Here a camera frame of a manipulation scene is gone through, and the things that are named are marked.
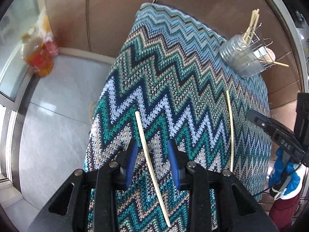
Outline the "blue white gloved right hand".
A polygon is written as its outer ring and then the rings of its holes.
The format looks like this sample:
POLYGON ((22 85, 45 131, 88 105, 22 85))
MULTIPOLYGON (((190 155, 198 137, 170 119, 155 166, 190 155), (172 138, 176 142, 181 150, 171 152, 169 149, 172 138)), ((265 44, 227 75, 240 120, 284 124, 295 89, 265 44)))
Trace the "blue white gloved right hand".
POLYGON ((270 173, 268 186, 274 200, 289 200, 296 197, 303 185, 306 167, 288 160, 288 154, 278 148, 277 159, 270 173))

